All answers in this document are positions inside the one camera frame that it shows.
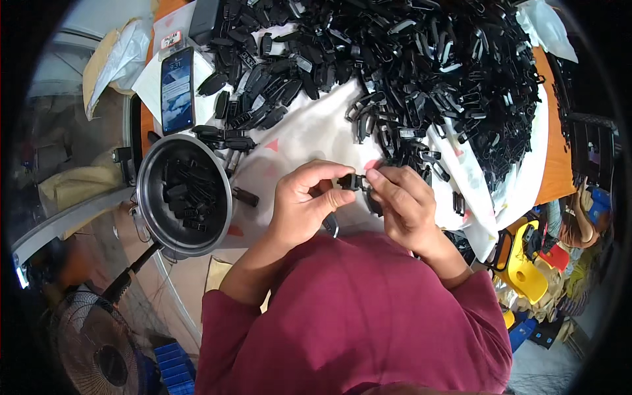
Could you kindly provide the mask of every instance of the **right hand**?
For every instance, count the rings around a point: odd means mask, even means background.
[[[443,236],[435,224],[432,188],[408,166],[369,169],[367,181],[382,206],[386,235],[422,258],[431,255]]]
[[[353,167],[314,160],[279,180],[268,235],[277,246],[290,250],[311,239],[322,221],[339,207],[355,201],[353,191],[334,188],[332,178],[355,173]],[[317,197],[310,190],[318,189]]]

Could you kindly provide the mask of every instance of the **electric fan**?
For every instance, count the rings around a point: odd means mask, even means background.
[[[127,323],[110,302],[77,291],[51,320],[54,355],[80,394],[145,393],[143,356]]]

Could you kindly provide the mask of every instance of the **orange table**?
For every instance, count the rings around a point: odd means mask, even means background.
[[[160,6],[156,11],[155,20],[167,16],[185,4],[187,4],[185,0],[161,0]],[[147,62],[152,59],[151,48],[153,48],[153,46],[154,41],[152,39],[149,43]],[[546,164],[544,166],[542,185],[540,186],[540,192],[535,202],[536,204],[542,204],[570,195],[575,192],[576,188],[573,186],[571,151],[564,151],[566,141],[562,136],[562,126],[557,111],[557,99],[553,92],[553,72],[541,47],[534,48],[533,55],[535,56],[535,67],[546,79],[544,88],[547,91],[549,101],[549,148],[547,151]],[[142,104],[140,107],[140,133],[143,155],[149,149],[149,141],[147,140],[147,132],[149,130],[154,130],[154,118],[151,112],[149,112],[149,109],[145,107],[145,104]]]

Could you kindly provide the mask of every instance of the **metal bowl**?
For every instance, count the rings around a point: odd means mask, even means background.
[[[225,194],[218,196],[214,218],[207,221],[207,231],[184,228],[169,205],[162,199],[162,172],[168,159],[195,159],[201,166],[212,169],[224,185]],[[155,142],[143,158],[136,186],[138,208],[152,236],[166,248],[186,257],[210,253],[224,239],[230,225],[233,198],[228,177],[213,152],[195,137],[175,134]]]

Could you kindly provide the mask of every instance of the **smartphone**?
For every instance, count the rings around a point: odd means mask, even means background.
[[[193,48],[187,47],[162,61],[162,134],[193,128]]]

